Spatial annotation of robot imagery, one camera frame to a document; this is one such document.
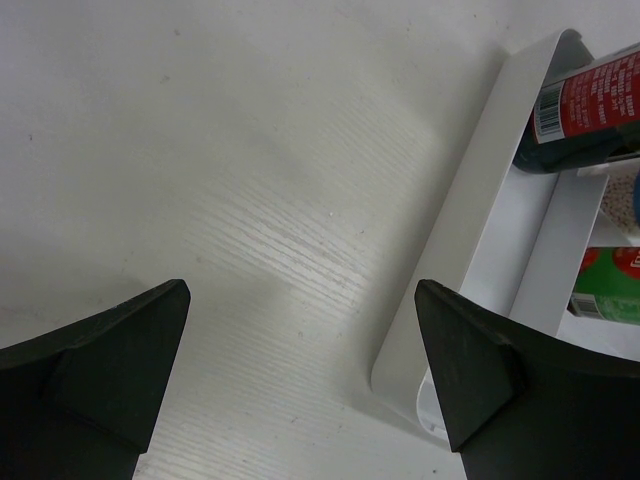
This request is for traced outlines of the green label chili sauce bottle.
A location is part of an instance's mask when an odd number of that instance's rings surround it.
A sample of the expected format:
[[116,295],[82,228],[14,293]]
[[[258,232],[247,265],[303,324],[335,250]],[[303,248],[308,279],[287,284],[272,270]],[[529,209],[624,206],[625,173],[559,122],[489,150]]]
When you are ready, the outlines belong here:
[[568,310],[576,317],[638,325],[639,248],[587,248]]

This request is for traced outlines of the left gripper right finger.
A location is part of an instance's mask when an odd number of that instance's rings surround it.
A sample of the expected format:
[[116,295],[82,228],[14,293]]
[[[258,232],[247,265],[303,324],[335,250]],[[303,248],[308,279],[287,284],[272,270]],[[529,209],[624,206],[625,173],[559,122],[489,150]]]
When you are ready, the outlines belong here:
[[635,479],[639,365],[488,311],[433,280],[415,291],[449,445],[470,479]]

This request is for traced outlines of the dark soy sauce bottle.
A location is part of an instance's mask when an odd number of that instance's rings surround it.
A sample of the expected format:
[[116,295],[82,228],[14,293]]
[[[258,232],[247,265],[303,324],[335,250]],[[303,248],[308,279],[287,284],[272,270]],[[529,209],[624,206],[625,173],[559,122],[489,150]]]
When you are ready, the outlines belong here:
[[513,164],[532,174],[639,158],[639,45],[541,88]]

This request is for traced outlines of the white granule jar blue label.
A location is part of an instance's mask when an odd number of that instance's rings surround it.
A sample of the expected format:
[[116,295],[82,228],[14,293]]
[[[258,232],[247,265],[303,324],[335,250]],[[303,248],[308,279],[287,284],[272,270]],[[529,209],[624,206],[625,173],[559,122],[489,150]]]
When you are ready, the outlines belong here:
[[601,206],[604,215],[633,246],[639,246],[639,170],[609,177]]

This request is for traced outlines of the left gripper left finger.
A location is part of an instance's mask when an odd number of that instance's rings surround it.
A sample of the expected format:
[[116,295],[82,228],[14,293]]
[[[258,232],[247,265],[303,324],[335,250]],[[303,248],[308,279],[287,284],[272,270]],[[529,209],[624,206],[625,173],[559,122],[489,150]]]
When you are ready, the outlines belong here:
[[191,295],[169,280],[1,351],[4,479],[130,479],[149,448]]

